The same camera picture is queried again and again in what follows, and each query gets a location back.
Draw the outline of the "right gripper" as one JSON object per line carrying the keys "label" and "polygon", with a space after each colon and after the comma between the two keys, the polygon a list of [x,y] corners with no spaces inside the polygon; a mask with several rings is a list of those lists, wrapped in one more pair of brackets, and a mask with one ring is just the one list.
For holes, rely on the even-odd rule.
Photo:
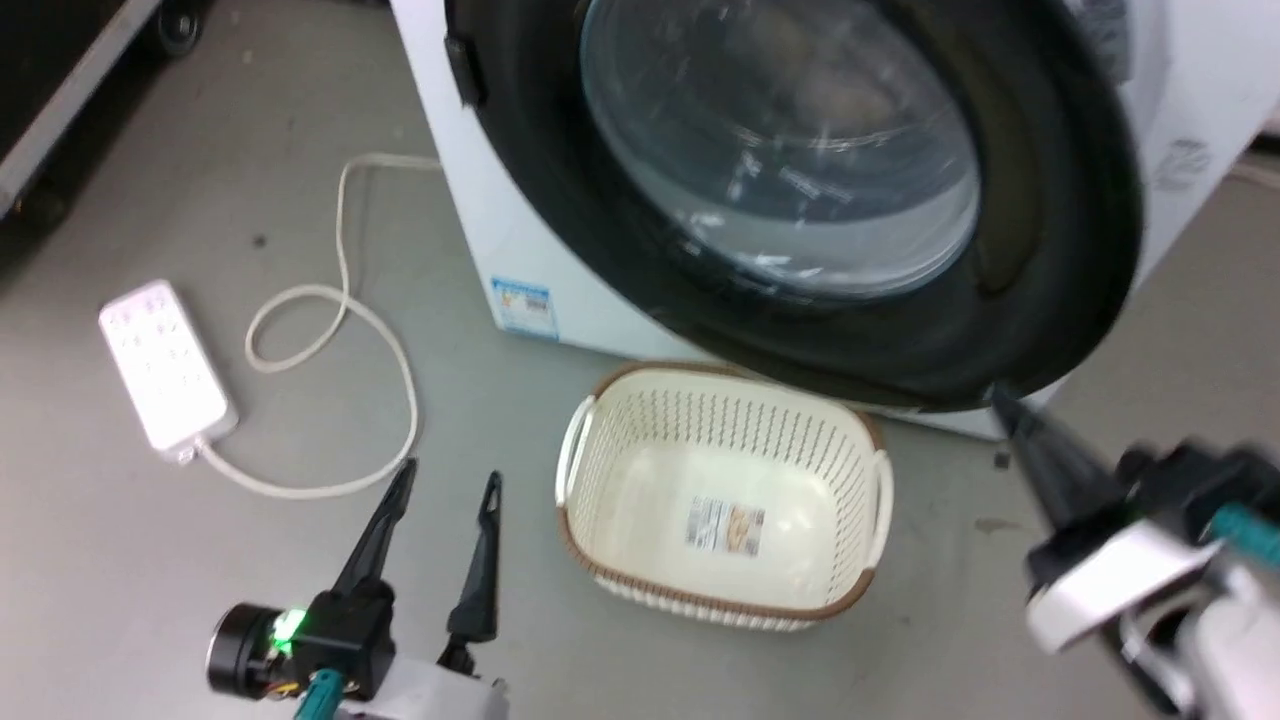
{"label": "right gripper", "polygon": [[1193,585],[1179,639],[1204,657],[1277,648],[1277,602],[1236,555],[1277,564],[1277,464],[1249,446],[1128,451],[1114,468],[1048,410],[993,384],[989,405],[1052,528],[1028,556],[1027,625],[1057,653]]}

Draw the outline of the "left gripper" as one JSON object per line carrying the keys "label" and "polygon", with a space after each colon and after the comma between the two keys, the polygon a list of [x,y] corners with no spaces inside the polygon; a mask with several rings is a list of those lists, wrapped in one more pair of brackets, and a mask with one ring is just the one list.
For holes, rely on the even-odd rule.
{"label": "left gripper", "polygon": [[[288,719],[509,717],[506,684],[475,675],[461,648],[447,647],[445,664],[398,659],[389,594],[339,597],[381,580],[417,469],[416,457],[399,465],[332,593],[323,592],[306,609],[238,603],[221,616],[205,657],[214,693],[283,703]],[[503,477],[494,470],[477,511],[468,573],[448,616],[453,644],[498,635],[502,497]]]}

